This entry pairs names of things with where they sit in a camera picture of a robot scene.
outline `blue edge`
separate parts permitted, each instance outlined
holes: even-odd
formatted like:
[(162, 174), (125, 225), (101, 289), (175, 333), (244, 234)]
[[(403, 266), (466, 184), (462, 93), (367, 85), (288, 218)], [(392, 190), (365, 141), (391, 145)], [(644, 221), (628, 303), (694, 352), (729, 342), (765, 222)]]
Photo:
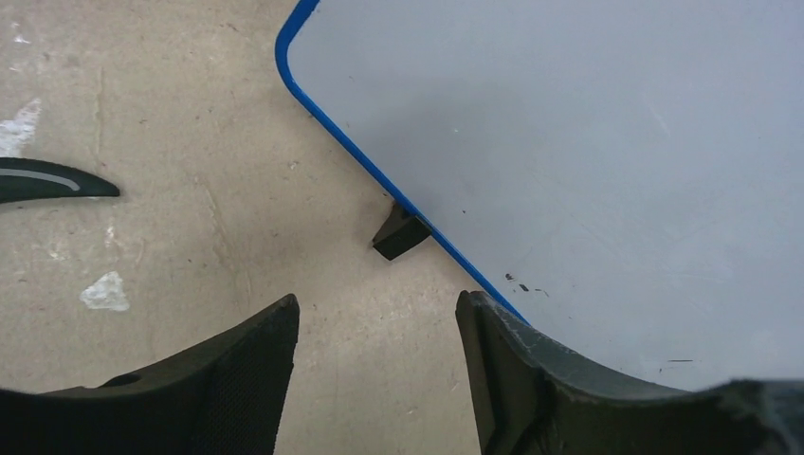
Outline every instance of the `blue edge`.
[(290, 17), (287, 18), (287, 22), (284, 23), (282, 30), (279, 32), (279, 36), (277, 36), (276, 45), (274, 47), (274, 54), (276, 58), (277, 68), (279, 69), (279, 74), (282, 76), (282, 80), (284, 84), (287, 86), (287, 89), (290, 90), (290, 93), (298, 100), (302, 106), (304, 106), (310, 114), (312, 114), (320, 123), (323, 125), (324, 128), (340, 142), (342, 145), (352, 156), (355, 157), (358, 163), (360, 163), (366, 171), (368, 171), (377, 182), (379, 182), (382, 187), (388, 191), (388, 193), (393, 196), (393, 199), (396, 200), (399, 204), (402, 205), (408, 212), (415, 214), (421, 220), (423, 220), (432, 231), (432, 237), (443, 247), (447, 253), (449, 253), (458, 264), (461, 265), (468, 273), (472, 276), (479, 284), (483, 287), (485, 292), (487, 292), (494, 300), (498, 301), (505, 307), (508, 311), (512, 314), (516, 315), (519, 319), (523, 320), (525, 323), (528, 323), (522, 315), (514, 309), (514, 307), (506, 300), (500, 292), (491, 285), (491, 283), (483, 276), (481, 273), (474, 267), (474, 265), (470, 264), (469, 261), (466, 260), (464, 255), (462, 255), (456, 248), (453, 246), (449, 240), (438, 230), (436, 229), (433, 224), (425, 217), (416, 206), (411, 203), (411, 201), (402, 194), (392, 182), (385, 176), (382, 171), (380, 171), (377, 166), (372, 163), (372, 161), (366, 156), (364, 153), (358, 149), (352, 140), (349, 139), (342, 131), (336, 126), (336, 124), (326, 116), (326, 114), (321, 111), (321, 109), (304, 93), (304, 91), (299, 88), (296, 84), (296, 81), (293, 80), (293, 75), (290, 73), (290, 66), (287, 64), (287, 49), (290, 47), (290, 43), (293, 41), (293, 38), (296, 37), (296, 34), (299, 32), (299, 29), (302, 28), (304, 22), (310, 17), (310, 14), (316, 9), (316, 5), (319, 3), (319, 0), (301, 0), (299, 4), (293, 9), (293, 12), (290, 13)]

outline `white board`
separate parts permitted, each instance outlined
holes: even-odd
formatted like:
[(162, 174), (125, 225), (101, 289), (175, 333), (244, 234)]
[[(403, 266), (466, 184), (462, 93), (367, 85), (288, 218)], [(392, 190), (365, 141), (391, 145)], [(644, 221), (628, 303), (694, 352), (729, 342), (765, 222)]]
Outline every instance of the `white board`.
[(277, 61), (545, 335), (688, 390), (804, 376), (804, 2), (302, 0)]

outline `beige floor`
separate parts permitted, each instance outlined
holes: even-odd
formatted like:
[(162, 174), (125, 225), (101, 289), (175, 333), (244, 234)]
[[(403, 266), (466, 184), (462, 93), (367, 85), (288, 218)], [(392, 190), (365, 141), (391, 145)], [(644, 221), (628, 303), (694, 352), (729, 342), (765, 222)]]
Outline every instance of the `beige floor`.
[[(278, 454), (477, 453), (453, 316), (477, 285), (432, 240), (370, 249), (391, 200), (274, 65), (294, 4), (0, 0), (0, 121), (39, 114), (22, 156), (125, 193), (0, 206), (0, 386), (97, 386), (292, 292)], [(88, 308), (112, 271), (130, 308)]]

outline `gray stripe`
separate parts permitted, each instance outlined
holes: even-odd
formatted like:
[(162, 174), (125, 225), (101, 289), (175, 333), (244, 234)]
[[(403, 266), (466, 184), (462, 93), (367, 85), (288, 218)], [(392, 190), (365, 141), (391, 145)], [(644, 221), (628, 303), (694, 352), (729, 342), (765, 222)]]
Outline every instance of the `gray stripe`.
[(35, 171), (23, 171), (20, 169), (0, 169), (0, 176), (2, 175), (7, 175), (9, 177), (28, 177), (28, 178), (35, 178), (37, 180), (46, 180), (48, 182), (64, 185), (69, 189), (71, 189), (72, 191), (78, 191), (81, 189), (81, 187), (77, 183), (70, 180), (69, 178), (60, 177), (58, 175), (53, 175), (50, 173), (37, 173)]

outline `small black object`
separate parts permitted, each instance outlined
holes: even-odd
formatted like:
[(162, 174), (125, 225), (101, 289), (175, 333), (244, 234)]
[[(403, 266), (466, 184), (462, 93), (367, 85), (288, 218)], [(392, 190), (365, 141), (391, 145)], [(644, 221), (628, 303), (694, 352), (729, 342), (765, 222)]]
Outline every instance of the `small black object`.
[(91, 173), (27, 158), (0, 157), (0, 204), (57, 197), (116, 197), (115, 185)]
[(0, 453), (273, 453), (298, 334), (289, 295), (97, 389), (0, 390)]
[(390, 261), (421, 244), (429, 236), (430, 229), (422, 220), (394, 202), (391, 214), (372, 239), (372, 244), (383, 258)]
[(678, 391), (592, 362), (485, 293), (456, 310), (481, 451), (508, 454), (794, 454), (804, 382)]

